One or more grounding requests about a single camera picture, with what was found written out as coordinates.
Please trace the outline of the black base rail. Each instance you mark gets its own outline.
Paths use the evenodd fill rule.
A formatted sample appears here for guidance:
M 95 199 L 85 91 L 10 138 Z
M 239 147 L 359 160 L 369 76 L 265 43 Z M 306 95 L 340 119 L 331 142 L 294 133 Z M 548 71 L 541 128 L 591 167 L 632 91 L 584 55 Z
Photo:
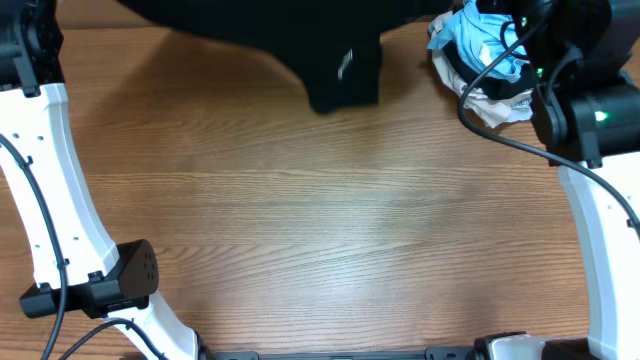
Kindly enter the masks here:
M 428 347 L 421 351 L 378 351 L 338 353 L 260 354 L 247 352 L 212 352 L 206 360 L 476 360 L 482 359 L 471 346 Z

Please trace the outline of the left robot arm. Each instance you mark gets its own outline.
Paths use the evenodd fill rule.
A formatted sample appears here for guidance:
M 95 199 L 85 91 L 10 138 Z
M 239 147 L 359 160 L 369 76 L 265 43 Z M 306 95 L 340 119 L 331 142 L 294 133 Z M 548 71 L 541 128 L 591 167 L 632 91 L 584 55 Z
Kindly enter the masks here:
M 54 317 L 45 357 L 65 314 L 81 310 L 118 328 L 148 359 L 204 359 L 200 336 L 159 291 L 151 244 L 116 244 L 94 207 L 72 138 L 56 6 L 1 4 L 1 169 L 34 268 L 21 309 L 31 319 Z

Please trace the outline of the black garment in pile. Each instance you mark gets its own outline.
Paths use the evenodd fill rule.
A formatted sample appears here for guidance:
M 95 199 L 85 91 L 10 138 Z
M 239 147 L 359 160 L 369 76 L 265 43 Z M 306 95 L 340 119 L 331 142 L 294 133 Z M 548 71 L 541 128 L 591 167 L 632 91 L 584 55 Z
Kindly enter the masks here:
M 479 73 L 469 67 L 459 56 L 456 45 L 450 41 L 442 49 L 446 59 L 453 69 L 467 83 L 471 83 Z M 511 83 L 507 80 L 486 76 L 477 87 L 491 100 L 506 100 L 525 91 L 532 90 L 536 82 L 528 64 L 524 66 L 518 81 Z

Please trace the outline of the beige garment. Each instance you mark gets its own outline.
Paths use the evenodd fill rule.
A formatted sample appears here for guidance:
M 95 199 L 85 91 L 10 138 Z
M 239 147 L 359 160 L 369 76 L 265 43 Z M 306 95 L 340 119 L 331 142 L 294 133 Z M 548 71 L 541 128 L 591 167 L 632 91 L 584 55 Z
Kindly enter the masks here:
M 502 44 L 506 43 L 504 38 L 505 31 L 505 29 L 501 28 Z M 453 69 L 442 50 L 429 50 L 442 83 L 457 95 L 462 95 L 469 84 Z M 527 60 L 526 55 L 514 54 L 513 56 Z M 506 122 L 527 121 L 532 116 L 530 108 L 531 92 L 532 90 L 528 90 L 506 100 L 491 100 L 481 89 L 475 87 L 469 93 L 464 107 L 473 110 L 491 128 Z

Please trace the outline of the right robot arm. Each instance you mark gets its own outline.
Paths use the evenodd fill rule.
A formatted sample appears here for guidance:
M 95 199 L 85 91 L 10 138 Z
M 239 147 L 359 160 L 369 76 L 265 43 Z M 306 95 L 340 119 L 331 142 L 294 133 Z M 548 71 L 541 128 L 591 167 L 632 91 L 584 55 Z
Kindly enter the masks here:
M 576 338 L 500 335 L 481 359 L 639 355 L 639 90 L 624 64 L 639 37 L 635 1 L 482 1 L 507 14 L 536 84 L 532 123 L 579 236 L 589 328 Z

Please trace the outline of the light blue garment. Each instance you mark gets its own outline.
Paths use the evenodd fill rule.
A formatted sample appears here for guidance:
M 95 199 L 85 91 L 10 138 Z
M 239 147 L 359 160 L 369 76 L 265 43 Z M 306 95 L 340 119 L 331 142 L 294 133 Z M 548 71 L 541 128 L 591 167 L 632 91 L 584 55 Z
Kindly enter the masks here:
M 455 45 L 460 59 L 476 73 L 481 73 L 505 48 L 501 42 L 502 25 L 513 20 L 510 15 L 482 13 L 477 1 L 466 0 L 463 7 L 436 17 L 429 25 L 430 42 L 427 49 L 443 50 L 450 42 Z M 509 25 L 504 33 L 507 45 L 512 45 L 518 36 L 515 27 Z M 488 77 L 516 83 L 522 76 L 522 70 L 528 60 L 513 55 L 526 55 L 523 46 L 497 64 Z

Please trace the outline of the black t-shirt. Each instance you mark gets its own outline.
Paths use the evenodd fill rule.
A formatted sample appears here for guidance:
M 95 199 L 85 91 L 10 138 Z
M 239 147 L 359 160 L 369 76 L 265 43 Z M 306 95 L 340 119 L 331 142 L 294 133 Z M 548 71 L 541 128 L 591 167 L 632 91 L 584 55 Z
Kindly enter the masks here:
M 448 10 L 450 0 L 120 0 L 172 29 L 249 46 L 300 80 L 330 113 L 379 99 L 382 33 Z

